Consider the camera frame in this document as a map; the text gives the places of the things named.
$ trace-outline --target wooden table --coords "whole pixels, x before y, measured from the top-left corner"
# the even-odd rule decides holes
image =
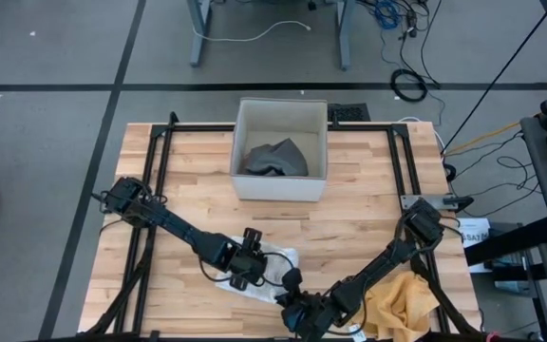
[[[128,125],[116,178],[141,178],[151,125]],[[447,193],[431,123],[408,123],[408,128],[422,192]],[[323,292],[336,280],[357,273],[390,242],[401,212],[384,132],[329,133],[328,185],[317,203],[238,200],[228,175],[232,137],[232,132],[173,134],[164,185],[169,210],[202,230],[241,236],[245,227],[252,227],[262,231],[266,241],[295,248],[304,277],[301,287],[310,292]],[[105,223],[116,219],[106,217]],[[446,224],[456,226],[452,221]],[[103,232],[80,330],[96,322],[120,289],[130,233],[125,223]],[[215,287],[201,274],[189,246],[161,228],[154,253],[142,334],[159,330],[162,336],[183,337],[290,335],[282,324],[281,307]],[[481,318],[461,239],[447,232],[435,256],[444,291],[479,327]],[[408,264],[402,265],[388,278],[408,269]],[[208,267],[206,271],[216,273]],[[125,320],[128,330],[133,300]],[[438,327],[435,314],[432,327]]]

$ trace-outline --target gray cloth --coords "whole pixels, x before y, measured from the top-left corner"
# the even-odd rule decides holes
[[[256,176],[308,176],[308,164],[290,138],[273,146],[266,143],[251,149],[244,169]]]

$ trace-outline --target metal bracket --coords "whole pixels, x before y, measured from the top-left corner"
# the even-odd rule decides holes
[[[415,204],[418,199],[424,199],[436,210],[458,210],[459,204],[455,201],[455,195],[402,195],[400,202],[404,209],[408,209]]]

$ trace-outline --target yellow towel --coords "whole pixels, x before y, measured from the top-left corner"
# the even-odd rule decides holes
[[[391,282],[375,284],[367,292],[367,324],[364,331],[377,339],[413,342],[429,331],[429,313],[438,307],[427,282],[411,271]],[[362,323],[364,311],[352,318]]]

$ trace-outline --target sticker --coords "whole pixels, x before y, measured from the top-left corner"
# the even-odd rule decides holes
[[[349,330],[350,333],[357,332],[357,333],[354,333],[351,336],[351,338],[353,338],[354,342],[364,342],[364,341],[367,340],[367,336],[365,335],[365,332],[363,332],[363,331],[358,332],[359,329],[360,329],[360,326],[357,325],[357,324],[350,325],[348,327],[348,330]]]

